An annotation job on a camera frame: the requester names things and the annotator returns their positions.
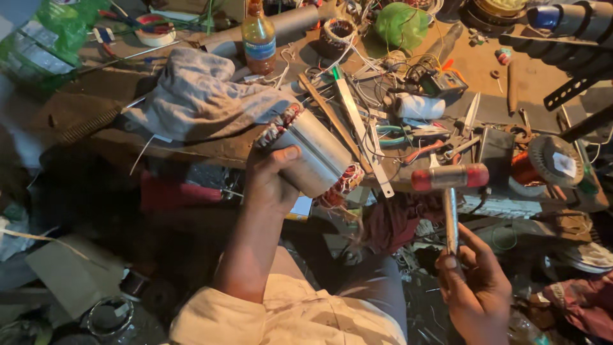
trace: rusty metal ring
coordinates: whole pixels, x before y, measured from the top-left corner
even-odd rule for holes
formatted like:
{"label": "rusty metal ring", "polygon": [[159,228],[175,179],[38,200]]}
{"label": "rusty metal ring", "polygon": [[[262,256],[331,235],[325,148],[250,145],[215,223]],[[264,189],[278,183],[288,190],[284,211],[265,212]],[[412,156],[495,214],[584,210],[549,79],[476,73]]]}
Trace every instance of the rusty metal ring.
{"label": "rusty metal ring", "polygon": [[515,136],[515,142],[518,144],[528,144],[533,137],[532,131],[528,127],[520,124],[508,125],[504,128],[504,131],[513,134]]}

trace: red cloth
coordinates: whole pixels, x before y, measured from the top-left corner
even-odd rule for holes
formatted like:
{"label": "red cloth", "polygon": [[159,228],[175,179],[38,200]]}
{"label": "red cloth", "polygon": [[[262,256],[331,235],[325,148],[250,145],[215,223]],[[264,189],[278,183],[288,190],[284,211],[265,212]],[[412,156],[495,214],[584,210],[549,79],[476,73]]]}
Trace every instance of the red cloth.
{"label": "red cloth", "polygon": [[422,218],[440,221],[441,210],[440,200],[432,194],[396,193],[391,198],[383,197],[365,222],[371,247],[377,253],[396,252],[413,238]]}
{"label": "red cloth", "polygon": [[613,271],[552,284],[543,295],[577,328],[613,341]]}
{"label": "red cloth", "polygon": [[144,171],[140,176],[140,210],[169,211],[221,201],[221,190],[164,180]]}

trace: hand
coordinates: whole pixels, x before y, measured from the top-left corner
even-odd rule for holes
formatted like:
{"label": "hand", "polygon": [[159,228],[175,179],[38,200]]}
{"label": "hand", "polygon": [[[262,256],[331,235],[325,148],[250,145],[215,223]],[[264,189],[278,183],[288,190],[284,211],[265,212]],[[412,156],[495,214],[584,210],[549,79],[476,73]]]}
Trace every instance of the hand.
{"label": "hand", "polygon": [[247,158],[245,209],[266,210],[285,217],[294,207],[299,191],[279,176],[281,169],[300,158],[300,148],[292,145],[263,157],[252,149]]}
{"label": "hand", "polygon": [[511,283],[491,248],[462,224],[458,229],[466,242],[458,253],[468,269],[446,249],[435,263],[451,321],[469,345],[508,344]]}

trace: wooden stick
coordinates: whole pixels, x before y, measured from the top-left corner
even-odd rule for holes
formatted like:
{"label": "wooden stick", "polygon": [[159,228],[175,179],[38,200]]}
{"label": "wooden stick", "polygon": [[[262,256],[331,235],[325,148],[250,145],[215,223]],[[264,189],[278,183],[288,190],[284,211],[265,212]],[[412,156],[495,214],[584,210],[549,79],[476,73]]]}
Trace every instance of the wooden stick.
{"label": "wooden stick", "polygon": [[353,155],[360,160],[360,165],[362,165],[362,169],[364,169],[364,172],[366,174],[372,173],[373,168],[370,166],[370,163],[368,162],[366,157],[362,155],[362,152],[356,145],[356,142],[353,141],[351,134],[341,122],[341,120],[338,118],[337,113],[335,113],[334,110],[330,107],[330,105],[326,103],[324,98],[319,95],[317,89],[315,89],[313,84],[308,81],[307,76],[304,73],[300,73],[298,75],[298,80],[300,80],[300,82],[305,86],[311,97],[313,97],[315,102],[317,102],[317,104],[321,107],[324,113],[326,113],[326,116],[328,116],[328,118],[330,119],[332,126],[334,126],[338,134],[340,134],[345,144],[349,146],[349,149],[353,153]]}

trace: wooden workbench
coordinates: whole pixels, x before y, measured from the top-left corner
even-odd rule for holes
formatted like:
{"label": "wooden workbench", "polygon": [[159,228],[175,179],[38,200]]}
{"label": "wooden workbench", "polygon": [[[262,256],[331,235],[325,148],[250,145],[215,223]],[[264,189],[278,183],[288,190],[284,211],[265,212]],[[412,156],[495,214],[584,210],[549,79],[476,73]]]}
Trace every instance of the wooden workbench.
{"label": "wooden workbench", "polygon": [[[447,32],[449,27],[450,25],[440,24],[443,34]],[[197,35],[191,34],[190,39],[196,41]],[[313,44],[318,37],[318,30],[310,31],[306,33],[304,38],[293,44],[293,49],[297,52],[297,59],[290,65],[291,68],[286,76],[286,82],[296,80],[298,73],[303,72],[309,66],[316,65],[318,54],[314,50]],[[423,43],[414,50],[414,54],[424,53],[438,37],[436,28],[430,29]],[[126,42],[118,43],[114,48],[120,56],[145,49],[144,46],[139,46],[140,43],[135,39],[128,37],[126,40]],[[386,46],[374,33],[369,34],[363,41],[357,44],[360,51],[367,52],[375,58],[385,55]],[[507,67],[501,66],[494,57],[494,51],[501,46],[497,40],[490,40],[489,43],[484,45],[470,47],[468,41],[468,30],[464,29],[449,58],[454,60],[453,67],[461,71],[469,89],[457,102],[449,106],[444,114],[451,118],[463,117],[474,94],[481,92],[478,120],[497,123],[522,123],[518,115],[515,115],[514,118],[509,118],[507,115],[506,79],[504,78]],[[119,53],[121,44],[127,47],[125,53]],[[152,55],[167,55],[169,52],[170,49],[166,48],[152,53]],[[83,53],[92,56],[96,54],[96,51],[92,47],[85,47]],[[519,63],[517,71],[519,106],[526,108],[530,114],[531,126],[554,133],[559,132],[555,113],[549,113],[545,110],[543,97],[565,83],[568,80],[566,74],[554,66],[545,65],[540,60],[531,59],[524,53],[513,52],[513,58]],[[348,72],[355,72],[363,65],[362,60],[354,55],[342,65],[342,68]],[[278,58],[278,71],[281,71],[284,66],[285,62]],[[154,87],[154,77],[150,76],[151,68],[151,66],[139,67],[138,71],[135,71],[134,67],[130,65],[116,64],[114,68],[85,74],[57,92],[46,103],[32,126],[37,130],[59,132],[117,104],[127,104]],[[490,71],[494,69],[503,76],[501,85],[504,94],[501,94],[496,80],[490,77]],[[576,123],[585,118],[585,112],[579,98],[569,101],[566,108],[571,117],[571,122]],[[48,125],[49,115],[52,115],[56,122],[53,129],[50,129]],[[113,128],[104,129],[94,134],[91,143],[101,154],[128,171],[134,162],[134,158],[143,149],[152,134],[142,127],[128,132],[125,122],[126,120],[121,118],[113,125]],[[161,141],[153,141],[147,148],[145,155],[176,160],[205,161],[232,168],[244,168],[251,143],[261,131],[261,126],[254,126],[231,138],[197,143],[172,142],[167,144]],[[385,153],[406,155],[410,150],[411,147],[404,145],[385,150]],[[387,176],[391,179],[394,189],[399,191],[410,191],[411,172],[414,169],[425,168],[429,164],[429,159],[425,157],[417,159],[410,167],[401,168],[393,159],[383,159]]]}

